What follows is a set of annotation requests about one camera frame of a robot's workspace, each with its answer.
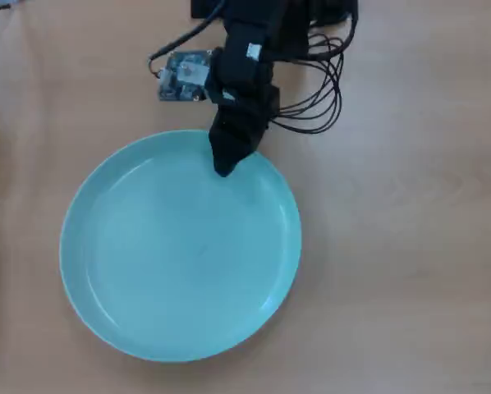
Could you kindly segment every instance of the plate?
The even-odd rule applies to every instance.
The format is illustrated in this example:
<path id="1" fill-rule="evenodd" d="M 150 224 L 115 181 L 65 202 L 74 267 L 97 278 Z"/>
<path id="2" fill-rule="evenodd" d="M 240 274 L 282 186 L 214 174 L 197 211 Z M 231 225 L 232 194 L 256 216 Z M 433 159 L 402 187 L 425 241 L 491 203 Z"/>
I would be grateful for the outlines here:
<path id="1" fill-rule="evenodd" d="M 169 131 L 116 152 L 84 182 L 62 228 L 68 298 L 101 339 L 146 360 L 216 355 L 286 297 L 301 222 L 261 154 L 228 177 L 205 131 Z"/>

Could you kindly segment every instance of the black cable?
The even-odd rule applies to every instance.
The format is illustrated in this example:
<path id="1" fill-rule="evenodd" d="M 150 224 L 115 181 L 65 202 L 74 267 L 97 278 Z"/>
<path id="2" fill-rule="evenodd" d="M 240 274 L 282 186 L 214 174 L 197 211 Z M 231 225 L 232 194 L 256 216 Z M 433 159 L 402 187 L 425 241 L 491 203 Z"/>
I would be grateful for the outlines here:
<path id="1" fill-rule="evenodd" d="M 306 55 L 298 56 L 298 57 L 289 57 L 284 53 L 275 53 L 273 51 L 264 50 L 262 54 L 262 59 L 266 62 L 289 62 L 291 60 L 302 60 L 308 62 L 324 62 L 329 61 L 331 58 L 344 53 L 344 51 L 350 46 L 351 42 L 355 37 L 355 31 L 357 27 L 357 23 L 359 20 L 358 11 L 355 9 L 351 13 L 351 26 L 350 32 L 346 39 L 341 40 L 342 44 L 335 47 L 335 49 L 328 50 L 322 53 L 307 53 Z"/>
<path id="2" fill-rule="evenodd" d="M 202 31 L 204 31 L 211 23 L 214 22 L 215 19 L 217 19 L 220 16 L 226 4 L 227 4 L 227 0 L 220 0 L 220 3 L 213 9 L 213 12 L 211 12 L 211 14 L 202 23 L 200 23 L 190 32 L 185 33 L 178 39 L 172 41 L 171 43 L 167 44 L 163 48 L 159 49 L 156 53 L 150 55 L 149 60 L 147 61 L 147 66 L 151 74 L 153 74 L 156 78 L 158 78 L 158 73 L 155 70 L 153 70 L 153 62 L 159 57 L 167 55 L 171 51 L 178 48 L 180 45 L 185 44 L 187 41 L 189 41 L 196 35 L 200 34 Z"/>
<path id="3" fill-rule="evenodd" d="M 310 49 L 323 47 L 327 48 L 329 52 L 332 52 L 343 46 L 341 39 L 327 37 L 325 34 L 317 33 L 312 34 L 309 37 L 310 42 L 317 38 L 321 38 L 321 40 L 317 43 L 310 44 Z M 303 62 L 300 60 L 293 60 L 289 62 L 299 66 L 307 66 L 315 70 L 322 71 L 324 73 L 324 80 L 318 90 L 311 96 L 300 101 L 299 103 L 282 107 L 276 117 L 279 119 L 287 119 L 292 121 L 311 121 L 319 119 L 327 114 L 329 114 L 329 116 L 322 125 L 313 128 L 290 126 L 282 123 L 276 118 L 271 122 L 286 130 L 301 134 L 319 134 L 329 130 L 339 118 L 342 110 L 342 94 L 339 87 L 339 80 L 344 67 L 344 54 L 340 53 L 336 62 L 333 62 L 333 59 L 315 62 Z M 331 98 L 331 100 L 325 109 L 316 114 L 305 115 L 308 111 L 323 103 L 327 98 Z"/>

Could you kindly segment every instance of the table surface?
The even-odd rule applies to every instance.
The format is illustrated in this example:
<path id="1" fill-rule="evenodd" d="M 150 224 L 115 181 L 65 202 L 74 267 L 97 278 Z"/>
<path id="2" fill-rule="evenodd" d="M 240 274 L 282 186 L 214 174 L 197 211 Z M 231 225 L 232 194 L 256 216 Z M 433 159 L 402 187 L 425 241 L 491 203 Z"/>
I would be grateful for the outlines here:
<path id="1" fill-rule="evenodd" d="M 282 309 L 236 349 L 154 364 L 103 344 L 62 290 L 58 236 L 112 151 L 207 128 L 145 59 L 189 2 L 32 0 L 0 11 L 0 394 L 491 393 L 491 0 L 363 0 L 327 134 L 261 146 L 301 211 Z M 186 48 L 213 48 L 211 26 Z M 277 68 L 290 103 L 319 80 Z"/>

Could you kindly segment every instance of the robotic arm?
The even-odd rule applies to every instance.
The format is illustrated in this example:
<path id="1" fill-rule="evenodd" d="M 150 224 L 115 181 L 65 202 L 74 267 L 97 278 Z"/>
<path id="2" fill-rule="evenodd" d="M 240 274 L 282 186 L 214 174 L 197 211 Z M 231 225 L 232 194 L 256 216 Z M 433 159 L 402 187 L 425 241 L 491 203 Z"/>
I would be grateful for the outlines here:
<path id="1" fill-rule="evenodd" d="M 333 103 L 337 108 L 340 72 L 335 67 L 332 71 L 330 65 L 334 57 L 340 57 L 338 65 L 342 70 L 343 52 L 353 40 L 358 21 L 357 1 L 191 0 L 192 16 L 206 19 L 196 29 L 152 55 L 149 69 L 160 79 L 162 100 L 198 101 L 209 98 L 218 105 L 209 140 L 214 169 L 219 175 L 228 176 L 242 159 L 252 154 L 269 123 L 275 122 L 274 119 L 282 113 L 280 90 L 272 84 L 275 62 L 294 62 L 323 70 L 333 80 L 330 92 L 335 94 Z M 320 33 L 309 35 L 310 29 L 342 22 L 348 16 L 351 16 L 351 29 L 344 41 L 330 39 Z M 153 71 L 152 63 L 156 58 L 185 43 L 217 17 L 223 18 L 227 32 L 223 48 L 173 53 L 166 68 L 160 72 Z M 310 45 L 310 38 L 317 36 L 325 37 L 321 43 L 322 48 L 328 48 L 327 51 L 311 50 L 321 46 Z M 325 96 L 320 98 L 318 94 L 305 101 L 314 105 L 324 99 Z M 337 118 L 329 121 L 324 129 L 316 130 L 327 130 Z M 286 128 L 302 131 L 289 126 Z M 316 134 L 315 129 L 304 131 Z"/>

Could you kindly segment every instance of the circuit board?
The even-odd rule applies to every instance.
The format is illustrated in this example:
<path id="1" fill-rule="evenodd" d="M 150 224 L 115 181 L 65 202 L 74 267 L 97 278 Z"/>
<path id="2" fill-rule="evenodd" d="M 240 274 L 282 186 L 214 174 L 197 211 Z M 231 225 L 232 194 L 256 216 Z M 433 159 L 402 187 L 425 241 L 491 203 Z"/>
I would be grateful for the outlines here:
<path id="1" fill-rule="evenodd" d="M 158 96 L 162 101 L 201 101 L 207 98 L 211 51 L 174 52 L 159 72 Z"/>

